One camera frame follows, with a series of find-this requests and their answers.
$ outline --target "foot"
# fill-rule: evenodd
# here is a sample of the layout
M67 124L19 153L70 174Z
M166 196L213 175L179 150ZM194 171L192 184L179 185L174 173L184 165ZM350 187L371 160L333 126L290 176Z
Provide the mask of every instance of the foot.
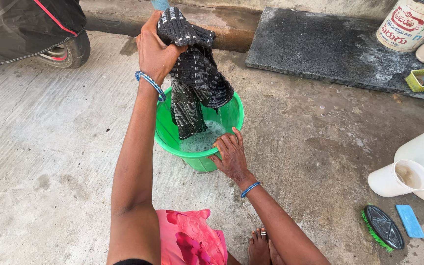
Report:
M284 261L282 261L281 256L279 256L276 248L274 248L274 245L271 241L271 239L268 242L269 245L269 254L271 255L271 264L272 265L285 265Z
M250 265L271 265L268 236L264 228L251 232L248 259Z

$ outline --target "blue bangle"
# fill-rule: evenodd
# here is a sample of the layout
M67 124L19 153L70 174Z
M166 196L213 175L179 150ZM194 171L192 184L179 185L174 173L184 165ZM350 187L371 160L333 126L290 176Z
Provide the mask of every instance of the blue bangle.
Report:
M261 184L261 182L256 182L255 184L251 185L248 187L248 189L244 190L242 192L242 194L240 195L240 197L243 199L245 197L245 195L254 187L258 186L259 184Z
M140 76L143 77L145 80L147 80L156 89L156 91L158 91L158 93L160 94L160 96L158 97L158 101L164 102L166 100L166 96L165 96L163 90L161 90L160 86L158 86L158 84L150 76L148 76L144 72L136 71L135 77L137 78L138 82L140 82Z

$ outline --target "soap foam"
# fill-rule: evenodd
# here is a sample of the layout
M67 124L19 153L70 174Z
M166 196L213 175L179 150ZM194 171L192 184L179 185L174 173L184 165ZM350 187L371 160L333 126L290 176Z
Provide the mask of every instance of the soap foam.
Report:
M181 141L180 150L187 153L197 153L212 149L217 137L223 135L225 128L216 121L204 121L207 130Z

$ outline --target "green plastic bucket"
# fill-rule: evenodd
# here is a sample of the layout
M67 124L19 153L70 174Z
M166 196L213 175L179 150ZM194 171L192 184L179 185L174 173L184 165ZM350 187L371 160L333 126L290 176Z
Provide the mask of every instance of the green plastic bucket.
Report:
M155 141L166 151L182 158L193 169L203 172L216 170L212 160L206 158L213 154L220 157L219 150L214 147L210 150L198 153L186 153L180 151L180 139L178 127L174 125L171 119L171 87L165 92L166 100L158 101L156 105L156 129ZM233 133L232 127L241 129L243 126L243 104L240 97L235 92L232 100L220 108L221 120L214 109L202 106L202 114L205 120L221 122L227 133Z

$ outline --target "wall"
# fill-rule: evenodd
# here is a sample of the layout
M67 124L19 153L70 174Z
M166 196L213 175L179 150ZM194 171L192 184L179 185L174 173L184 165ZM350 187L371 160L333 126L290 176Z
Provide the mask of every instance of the wall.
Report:
M170 3L201 7L237 7L253 10L273 7L379 20L387 16L396 2L397 0L170 0Z

